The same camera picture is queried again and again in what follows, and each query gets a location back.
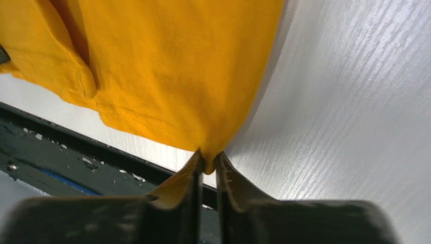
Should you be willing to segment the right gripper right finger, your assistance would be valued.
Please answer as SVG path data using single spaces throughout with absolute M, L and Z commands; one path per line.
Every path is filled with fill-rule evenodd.
M 362 200 L 278 200 L 214 160 L 222 243 L 399 243 L 387 215 Z

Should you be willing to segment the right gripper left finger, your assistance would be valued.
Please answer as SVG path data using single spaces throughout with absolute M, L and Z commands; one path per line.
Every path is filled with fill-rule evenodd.
M 203 168 L 198 150 L 145 195 L 23 200 L 10 212 L 1 243 L 198 243 Z

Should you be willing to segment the orange t-shirt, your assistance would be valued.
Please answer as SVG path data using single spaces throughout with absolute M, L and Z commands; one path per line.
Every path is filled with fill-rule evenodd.
M 244 123 L 283 1 L 1 1 L 1 72 L 184 150 L 205 173 Z

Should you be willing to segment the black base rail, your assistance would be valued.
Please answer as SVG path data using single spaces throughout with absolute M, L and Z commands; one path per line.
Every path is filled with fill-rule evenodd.
M 5 103 L 1 173 L 52 196 L 143 195 L 173 174 Z

